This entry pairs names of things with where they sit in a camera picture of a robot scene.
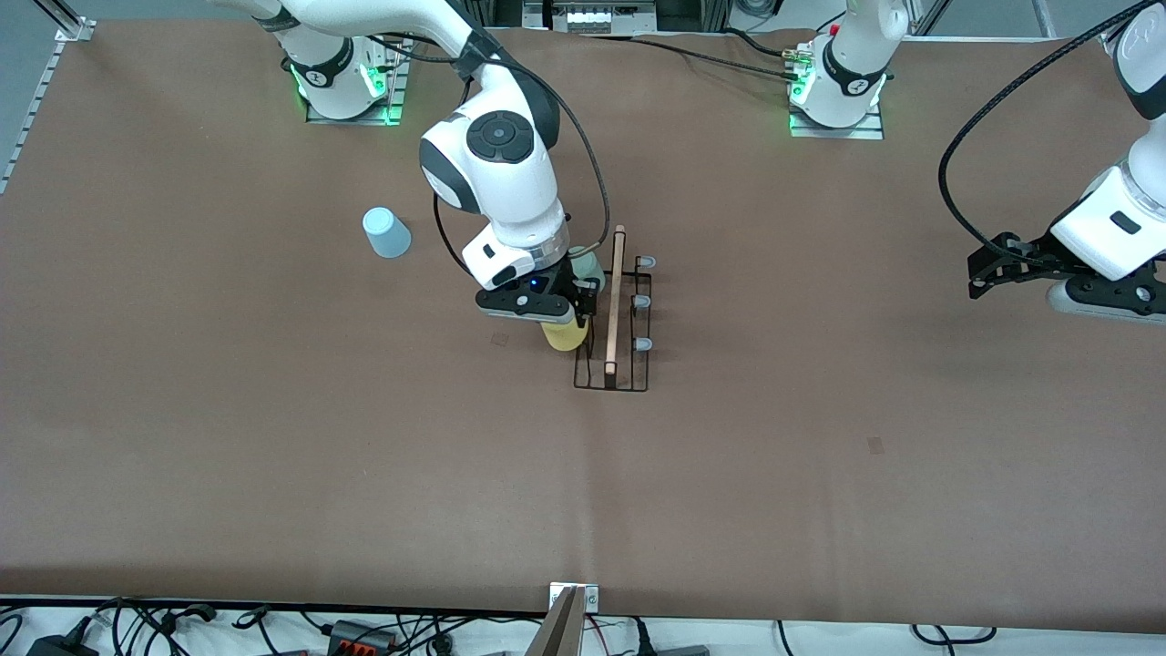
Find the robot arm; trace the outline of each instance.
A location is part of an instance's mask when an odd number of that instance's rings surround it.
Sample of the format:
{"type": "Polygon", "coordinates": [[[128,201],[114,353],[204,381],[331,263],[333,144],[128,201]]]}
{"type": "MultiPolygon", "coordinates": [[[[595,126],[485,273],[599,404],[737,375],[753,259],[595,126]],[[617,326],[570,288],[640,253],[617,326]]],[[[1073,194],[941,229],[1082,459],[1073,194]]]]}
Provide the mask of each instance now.
{"type": "Polygon", "coordinates": [[[309,103],[351,118],[377,98],[358,70],[364,38],[413,31],[433,38],[480,92],[421,140],[421,168],[441,198],[489,225],[463,249],[473,277],[496,289],[567,255],[566,213],[547,149],[559,139],[559,105],[517,66],[456,0],[210,0],[251,14],[292,59],[309,103]]]}
{"type": "Polygon", "coordinates": [[[457,59],[482,91],[421,139],[421,168],[450,205],[490,224],[463,249],[470,273],[494,289],[567,255],[570,239],[547,149],[559,137],[559,106],[454,0],[283,0],[296,20],[354,37],[407,30],[457,59]]]}
{"type": "Polygon", "coordinates": [[[820,34],[798,47],[813,52],[813,65],[799,71],[801,84],[789,86],[791,104],[827,127],[858,124],[878,100],[909,23],[904,0],[847,0],[836,34],[820,34]]]}
{"type": "Polygon", "coordinates": [[[1122,86],[1150,131],[1098,175],[1081,198],[1031,242],[1012,233],[968,258],[972,298],[1002,282],[1056,278],[1054,309],[1166,324],[1166,284],[1156,277],[1166,252],[1166,0],[1125,27],[1114,52],[1122,86]]]}

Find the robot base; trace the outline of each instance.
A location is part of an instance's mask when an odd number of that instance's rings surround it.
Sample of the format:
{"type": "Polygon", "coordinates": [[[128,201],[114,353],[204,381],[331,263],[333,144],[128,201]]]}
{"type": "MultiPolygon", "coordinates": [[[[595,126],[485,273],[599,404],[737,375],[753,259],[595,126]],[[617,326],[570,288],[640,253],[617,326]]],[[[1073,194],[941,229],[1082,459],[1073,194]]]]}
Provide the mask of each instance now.
{"type": "MultiPolygon", "coordinates": [[[[412,38],[396,42],[401,49],[413,51],[416,42],[412,38]]],[[[358,115],[346,119],[328,118],[316,111],[305,99],[305,93],[300,86],[300,98],[304,107],[304,121],[319,125],[368,125],[368,126],[395,126],[401,124],[401,114],[405,110],[405,87],[409,82],[409,58],[388,50],[382,45],[368,48],[372,57],[370,65],[352,71],[365,77],[365,85],[370,96],[377,98],[367,110],[358,115]],[[378,72],[375,68],[387,68],[387,72],[378,72]]]]}
{"type": "Polygon", "coordinates": [[[789,135],[791,136],[816,136],[820,139],[865,139],[871,141],[883,140],[883,111],[876,103],[866,115],[851,127],[826,127],[806,115],[794,105],[789,105],[789,135]]]}
{"type": "MultiPolygon", "coordinates": [[[[833,37],[821,34],[809,43],[800,43],[798,50],[813,52],[812,61],[807,64],[794,62],[791,70],[801,78],[799,82],[789,84],[789,108],[800,110],[809,120],[826,128],[850,131],[857,127],[869,112],[877,107],[878,94],[886,83],[886,76],[881,76],[878,83],[869,85],[865,92],[859,96],[847,96],[838,83],[831,78],[823,61],[826,44],[833,37]]],[[[879,120],[879,137],[881,137],[881,119],[879,120]]]]}

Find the cable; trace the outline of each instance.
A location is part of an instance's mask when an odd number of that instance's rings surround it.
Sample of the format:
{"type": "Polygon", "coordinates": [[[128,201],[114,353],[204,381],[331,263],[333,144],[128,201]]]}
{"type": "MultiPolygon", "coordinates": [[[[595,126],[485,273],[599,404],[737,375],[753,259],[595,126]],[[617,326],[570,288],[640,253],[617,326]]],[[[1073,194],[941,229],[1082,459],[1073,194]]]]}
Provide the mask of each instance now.
{"type": "Polygon", "coordinates": [[[914,635],[920,642],[930,644],[932,647],[943,647],[947,649],[948,656],[955,656],[955,647],[957,644],[984,644],[985,642],[996,637],[996,627],[989,627],[988,633],[979,637],[960,637],[953,639],[948,635],[947,630],[939,625],[932,625],[932,628],[940,634],[940,640],[932,640],[925,636],[919,630],[919,625],[911,625],[911,634],[914,635]]]}
{"type": "Polygon", "coordinates": [[[3,644],[0,644],[0,654],[3,654],[5,651],[8,650],[9,647],[12,647],[12,641],[16,640],[16,634],[19,634],[20,629],[23,628],[24,626],[24,618],[22,618],[20,613],[16,613],[15,615],[8,615],[5,619],[0,620],[0,627],[9,622],[15,622],[16,626],[12,628],[12,633],[8,634],[8,637],[3,641],[3,644]]]}
{"type": "MultiPolygon", "coordinates": [[[[471,80],[466,79],[465,87],[462,89],[462,99],[458,100],[457,103],[457,106],[459,107],[462,106],[462,103],[464,103],[465,99],[470,97],[470,82],[471,80]]],[[[466,266],[464,261],[462,261],[462,258],[458,256],[457,252],[454,249],[454,244],[449,242],[449,235],[445,234],[445,225],[441,220],[441,200],[437,196],[437,191],[434,191],[434,223],[437,224],[437,233],[441,234],[441,240],[443,244],[445,244],[445,249],[449,251],[449,256],[454,258],[454,261],[457,263],[457,266],[472,278],[473,274],[470,273],[470,267],[466,266]]]]}
{"type": "Polygon", "coordinates": [[[143,622],[141,620],[141,618],[138,618],[134,621],[138,622],[138,628],[134,629],[133,635],[129,636],[129,644],[126,646],[126,655],[127,656],[129,656],[129,655],[132,655],[134,653],[134,644],[138,642],[138,636],[142,633],[142,629],[146,628],[146,622],[143,622]]]}
{"type": "Polygon", "coordinates": [[[1037,62],[1032,68],[1030,68],[1028,70],[1024,71],[1023,73],[1020,73],[1019,77],[1017,77],[1011,83],[1009,83],[1009,85],[1005,86],[999,93],[997,93],[996,96],[993,96],[992,99],[988,101],[988,104],[985,104],[983,107],[981,107],[981,110],[978,112],[976,112],[976,114],[974,117],[971,117],[971,119],[969,119],[967,124],[964,124],[964,126],[960,129],[960,132],[956,133],[955,137],[951,139],[951,143],[948,144],[947,150],[943,151],[943,156],[940,157],[940,170],[939,170],[940,193],[943,196],[943,204],[947,205],[948,211],[951,212],[951,216],[955,217],[956,221],[960,223],[960,225],[963,226],[963,228],[967,230],[968,233],[970,233],[972,237],[975,237],[976,239],[978,239],[979,242],[984,245],[984,247],[986,247],[988,249],[992,251],[998,256],[1002,256],[1002,258],[1012,258],[1013,260],[1016,260],[1018,262],[1027,263],[1030,266],[1040,266],[1040,267],[1044,268],[1044,267],[1048,267],[1049,264],[1061,266],[1063,263],[1063,262],[1059,262],[1056,260],[1052,260],[1052,261],[1038,260],[1038,259],[1034,259],[1034,258],[1024,256],[1024,255],[1019,255],[1017,253],[1010,252],[1010,251],[1007,251],[1007,249],[1005,249],[1005,248],[996,245],[995,242],[992,242],[991,239],[989,239],[988,237],[985,237],[983,232],[981,232],[975,225],[971,224],[971,221],[969,221],[963,216],[963,213],[960,212],[960,207],[956,206],[955,199],[953,199],[953,197],[951,197],[951,190],[948,188],[948,178],[947,178],[948,177],[948,164],[951,162],[951,155],[955,154],[956,148],[960,147],[960,143],[963,142],[963,140],[968,136],[968,134],[971,132],[971,129],[974,127],[976,127],[979,124],[979,121],[982,121],[984,119],[984,117],[986,117],[989,114],[989,112],[991,112],[992,110],[995,110],[997,105],[999,105],[1000,103],[1003,103],[1005,98],[1007,98],[1009,96],[1011,96],[1012,92],[1016,91],[1017,89],[1019,89],[1020,85],[1023,85],[1025,82],[1028,82],[1030,79],[1032,79],[1033,77],[1035,77],[1037,73],[1039,73],[1040,71],[1047,69],[1053,63],[1055,63],[1058,59],[1065,57],[1066,55],[1068,55],[1069,52],[1076,50],[1081,45],[1088,43],[1093,37],[1095,37],[1098,34],[1105,31],[1110,27],[1112,27],[1112,26],[1115,26],[1115,24],[1117,24],[1119,22],[1123,22],[1123,21],[1132,19],[1133,16],[1138,15],[1139,13],[1142,13],[1142,10],[1145,9],[1146,7],[1151,7],[1153,5],[1157,5],[1158,2],[1159,2],[1159,0],[1142,0],[1137,5],[1130,7],[1129,9],[1125,9],[1124,12],[1119,12],[1119,13],[1110,16],[1109,19],[1105,19],[1104,21],[1102,21],[1097,26],[1095,26],[1095,27],[1090,28],[1089,30],[1087,30],[1081,36],[1077,36],[1073,41],[1069,41],[1065,45],[1061,45],[1060,48],[1056,49],[1055,52],[1053,52],[1052,55],[1049,55],[1049,56],[1045,57],[1044,59],[1037,62]]]}
{"type": "Polygon", "coordinates": [[[689,57],[696,57],[697,59],[704,59],[707,62],[712,62],[715,64],[722,64],[725,66],[732,66],[735,69],[742,69],[753,72],[759,72],[763,75],[772,75],[773,77],[785,79],[787,82],[796,82],[798,76],[788,71],[779,71],[773,69],[764,69],[761,66],[753,66],[750,64],[743,64],[740,62],[733,62],[730,59],[722,59],[721,57],[714,57],[712,55],[705,55],[704,52],[697,52],[695,50],[686,50],[684,48],[677,48],[675,45],[668,45],[667,43],[660,43],[659,41],[639,41],[637,38],[630,40],[632,43],[642,43],[645,45],[652,45],[653,48],[662,48],[665,50],[670,50],[673,52],[679,52],[689,57]]]}
{"type": "Polygon", "coordinates": [[[786,640],[786,623],[777,620],[773,626],[778,628],[778,635],[781,636],[781,648],[786,650],[786,656],[794,656],[794,650],[789,649],[789,641],[786,640]]]}
{"type": "Polygon", "coordinates": [[[381,36],[395,36],[398,38],[409,38],[413,41],[420,41],[421,43],[428,43],[430,45],[436,45],[437,42],[428,36],[421,36],[420,34],[409,34],[407,31],[382,31],[381,36]]]}
{"type": "Polygon", "coordinates": [[[599,628],[598,622],[595,621],[595,615],[588,615],[588,621],[595,627],[595,636],[599,639],[599,646],[603,647],[604,656],[611,656],[611,650],[607,649],[607,640],[603,637],[603,629],[599,628]]]}
{"type": "MultiPolygon", "coordinates": [[[[175,654],[182,654],[183,656],[190,656],[190,653],[187,651],[181,644],[177,643],[177,641],[174,640],[174,636],[171,634],[174,633],[175,627],[173,625],[168,625],[169,628],[163,627],[162,623],[160,623],[156,619],[154,619],[154,613],[156,613],[156,611],[146,611],[145,608],[142,608],[141,606],[138,606],[136,604],[134,604],[133,601],[131,601],[128,599],[118,598],[118,599],[114,599],[114,600],[112,600],[110,602],[106,602],[106,604],[111,604],[111,602],[114,605],[114,608],[115,608],[115,611],[113,612],[113,623],[112,623],[112,630],[111,630],[111,639],[113,641],[113,651],[114,651],[114,654],[117,656],[127,656],[126,651],[124,651],[122,648],[121,648],[121,640],[119,640],[119,635],[121,635],[121,632],[118,629],[118,625],[119,625],[119,622],[121,620],[121,609],[122,608],[129,608],[131,611],[133,611],[134,613],[136,613],[138,618],[142,621],[142,627],[139,627],[139,629],[138,629],[139,632],[141,630],[141,628],[143,628],[146,626],[150,627],[154,630],[154,633],[150,634],[149,640],[146,641],[146,650],[143,651],[143,654],[148,655],[150,648],[154,644],[154,640],[157,636],[162,636],[166,640],[167,644],[170,647],[170,654],[171,654],[171,656],[175,655],[175,654]]],[[[94,614],[99,613],[99,612],[100,612],[100,608],[98,611],[94,611],[94,614]]],[[[178,616],[173,616],[173,619],[174,619],[174,621],[177,621],[178,616]]],[[[167,621],[168,621],[167,615],[163,615],[162,622],[167,622],[167,621]]],[[[129,628],[133,629],[133,623],[131,623],[129,628]]],[[[133,643],[134,643],[135,640],[138,640],[138,634],[136,633],[133,635],[133,637],[129,641],[129,649],[133,649],[133,643]]]]}
{"type": "Polygon", "coordinates": [[[640,636],[640,648],[635,656],[656,656],[655,648],[652,647],[652,636],[648,635],[648,627],[640,618],[632,618],[635,621],[635,632],[640,636]]]}
{"type": "MultiPolygon", "coordinates": [[[[542,626],[542,620],[535,620],[534,618],[479,618],[479,619],[491,622],[493,625],[508,625],[511,622],[534,622],[535,625],[542,626]]],[[[616,625],[611,622],[605,622],[603,626],[613,627],[616,625]]]]}
{"type": "Polygon", "coordinates": [[[275,644],[272,642],[272,636],[267,635],[267,627],[264,626],[264,620],[260,619],[257,623],[259,625],[259,635],[264,636],[264,643],[267,644],[267,649],[271,649],[272,656],[280,656],[280,650],[275,649],[275,644]]]}
{"type": "Polygon", "coordinates": [[[830,20],[828,20],[828,21],[826,21],[824,23],[822,23],[822,24],[817,26],[817,29],[815,29],[814,31],[819,31],[819,33],[820,33],[820,31],[822,31],[823,29],[826,29],[827,27],[829,27],[829,26],[830,26],[830,23],[833,23],[834,21],[836,21],[836,20],[841,19],[841,17],[842,17],[842,16],[844,16],[844,15],[847,15],[847,13],[845,13],[845,12],[840,12],[840,13],[838,13],[838,15],[836,15],[836,16],[831,16],[831,17],[830,17],[830,20]]]}
{"type": "MultiPolygon", "coordinates": [[[[452,57],[424,57],[421,55],[414,55],[413,52],[409,52],[391,43],[387,43],[382,38],[377,38],[374,36],[370,36],[368,38],[372,38],[377,43],[380,43],[381,45],[388,48],[389,50],[393,50],[394,52],[405,55],[407,57],[413,57],[414,59],[421,62],[443,63],[443,64],[454,64],[457,62],[457,59],[452,57]]],[[[535,75],[534,71],[524,66],[522,64],[518,62],[507,62],[504,59],[486,59],[484,63],[490,65],[501,66],[512,72],[518,71],[533,79],[539,86],[542,87],[543,91],[546,91],[552,98],[555,99],[556,103],[559,103],[559,106],[563,108],[563,113],[567,114],[567,118],[570,119],[571,125],[575,126],[575,131],[578,132],[580,140],[583,141],[583,149],[586,150],[588,160],[591,161],[591,169],[595,171],[595,181],[596,184],[598,184],[599,186],[599,196],[603,199],[603,231],[599,233],[599,238],[596,239],[595,242],[592,242],[590,246],[586,246],[580,251],[570,253],[567,256],[570,259],[581,258],[595,251],[596,248],[603,245],[603,242],[607,239],[607,233],[611,231],[611,199],[607,197],[607,185],[603,179],[603,171],[599,169],[599,161],[595,156],[595,149],[591,147],[591,140],[586,137],[586,131],[583,129],[583,125],[580,122],[578,117],[576,117],[575,112],[571,111],[571,107],[570,105],[567,104],[567,100],[563,100],[563,97],[560,96],[559,92],[555,91],[550,86],[550,84],[547,83],[547,80],[542,79],[541,77],[535,75]]]]}
{"type": "Polygon", "coordinates": [[[915,637],[926,642],[927,644],[933,644],[936,647],[946,647],[948,656],[955,656],[955,644],[951,643],[951,639],[948,636],[947,632],[943,630],[943,627],[939,625],[932,625],[932,626],[935,627],[935,630],[940,632],[941,636],[943,636],[942,641],[927,640],[926,637],[923,637],[923,634],[919,633],[919,625],[911,625],[911,633],[913,633],[915,637]]]}
{"type": "Polygon", "coordinates": [[[303,618],[303,621],[305,621],[305,622],[308,622],[309,625],[311,625],[312,627],[315,627],[315,628],[316,628],[316,630],[318,630],[318,632],[323,632],[323,630],[324,630],[324,625],[317,625],[317,623],[316,623],[315,621],[312,621],[312,619],[311,619],[311,618],[309,618],[309,616],[308,616],[308,614],[307,614],[307,613],[304,613],[303,611],[300,611],[300,616],[301,616],[301,618],[303,618]]]}
{"type": "Polygon", "coordinates": [[[400,48],[398,45],[394,45],[394,44],[389,43],[388,41],[385,41],[384,38],[379,37],[379,36],[372,36],[372,35],[370,35],[370,36],[366,36],[365,38],[367,38],[368,41],[372,41],[373,43],[380,43],[381,45],[384,45],[385,48],[388,48],[389,50],[396,52],[398,55],[403,55],[406,57],[410,57],[410,58],[416,59],[419,62],[429,62],[430,64],[456,64],[457,63],[457,58],[456,57],[429,57],[429,56],[426,56],[426,55],[417,55],[416,52],[410,52],[410,51],[406,50],[405,48],[400,48]]]}
{"type": "Polygon", "coordinates": [[[781,50],[774,50],[773,48],[766,48],[765,45],[761,45],[760,43],[757,42],[756,38],[750,36],[749,33],[744,30],[737,29],[735,27],[726,27],[725,34],[732,34],[739,36],[745,43],[749,44],[750,48],[757,50],[758,52],[770,55],[771,57],[781,57],[781,50]]]}

